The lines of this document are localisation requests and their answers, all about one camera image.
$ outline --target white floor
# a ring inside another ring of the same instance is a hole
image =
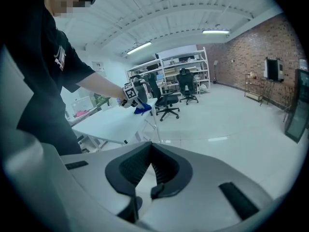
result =
[[[211,93],[198,100],[175,104],[180,118],[170,114],[158,122],[164,143],[223,160],[273,198],[286,193],[305,157],[308,131],[296,144],[284,134],[282,110],[266,102],[259,106],[234,88],[211,85]],[[109,144],[104,150],[118,146]]]

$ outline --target pink object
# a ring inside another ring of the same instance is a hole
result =
[[[80,117],[80,116],[82,116],[82,115],[84,115],[84,114],[87,114],[88,113],[88,111],[78,111],[77,113],[76,113],[76,117]]]

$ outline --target man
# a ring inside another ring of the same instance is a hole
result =
[[[4,43],[34,92],[18,128],[52,144],[59,155],[81,153],[65,119],[62,87],[70,92],[84,87],[97,94],[125,99],[122,88],[83,63],[66,35],[56,28],[53,16],[71,13],[73,7],[90,3],[94,0],[27,0],[7,20]]]

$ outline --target white ceiling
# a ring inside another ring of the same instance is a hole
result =
[[[96,0],[87,13],[56,18],[56,24],[74,47],[94,44],[125,56],[147,41],[153,43],[149,47],[154,53],[224,41],[226,36],[205,40],[201,32],[227,29],[233,33],[274,6],[273,0]]]

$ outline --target white shelving unit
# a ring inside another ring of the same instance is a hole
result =
[[[185,62],[185,63],[174,63],[171,65],[167,65],[164,64],[165,61],[171,60],[171,59],[176,59],[176,58],[183,58],[183,57],[188,57],[188,56],[198,56],[198,59],[200,60],[195,60],[195,61],[191,61],[191,62]],[[136,73],[134,73],[137,70],[142,70],[145,69],[148,66],[154,65],[154,64],[158,64],[161,63],[161,67],[158,66],[157,69],[151,70],[151,71],[145,71],[142,73],[139,73],[139,75],[146,75],[148,73],[152,73],[152,72],[162,72],[163,77],[164,77],[164,83],[165,83],[165,87],[173,87],[173,86],[177,86],[178,83],[175,84],[171,84],[168,85],[167,83],[167,78],[169,77],[174,77],[176,76],[178,73],[172,73],[172,74],[168,74],[165,73],[165,69],[168,68],[172,68],[172,67],[179,67],[179,66],[183,66],[183,68],[186,68],[186,65],[192,65],[192,64],[198,64],[201,67],[201,70],[198,71],[191,71],[191,73],[206,73],[207,74],[207,78],[205,79],[200,79],[199,82],[208,82],[208,91],[210,91],[211,88],[211,83],[210,83],[210,72],[209,72],[209,65],[208,65],[208,59],[207,59],[207,54],[206,54],[206,50],[205,48],[203,48],[203,50],[198,50],[195,52],[189,52],[189,53],[184,53],[184,54],[179,54],[179,55],[174,55],[168,58],[159,58],[159,59],[155,59],[146,63],[143,63],[141,65],[138,66],[134,66],[133,68],[131,68],[130,70],[127,71],[128,77],[130,78],[131,76],[135,75]],[[197,66],[194,67],[187,67],[186,69],[197,69]]]

